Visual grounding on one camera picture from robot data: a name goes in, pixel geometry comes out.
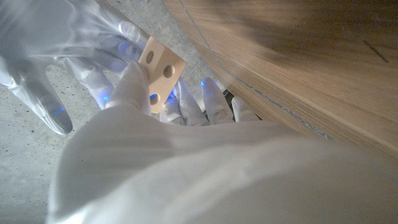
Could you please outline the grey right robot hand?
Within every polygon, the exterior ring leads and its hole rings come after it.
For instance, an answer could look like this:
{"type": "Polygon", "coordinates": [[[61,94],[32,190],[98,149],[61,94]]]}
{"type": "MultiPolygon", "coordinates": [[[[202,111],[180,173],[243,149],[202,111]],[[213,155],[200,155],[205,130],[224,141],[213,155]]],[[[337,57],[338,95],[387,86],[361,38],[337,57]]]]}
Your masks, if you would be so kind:
{"type": "Polygon", "coordinates": [[[72,121],[46,69],[72,73],[104,108],[115,74],[138,61],[149,35],[107,1],[1,2],[1,85],[52,131],[68,134],[72,121]]]}

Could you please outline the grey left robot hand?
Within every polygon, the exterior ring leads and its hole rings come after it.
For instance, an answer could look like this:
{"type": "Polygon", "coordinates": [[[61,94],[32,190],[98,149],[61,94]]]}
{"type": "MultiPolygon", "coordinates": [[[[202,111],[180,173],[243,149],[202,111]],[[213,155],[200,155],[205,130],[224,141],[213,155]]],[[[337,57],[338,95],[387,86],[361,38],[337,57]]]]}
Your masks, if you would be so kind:
{"type": "Polygon", "coordinates": [[[161,123],[149,105],[131,63],[65,146],[48,223],[397,222],[387,157],[261,120],[161,123]]]}

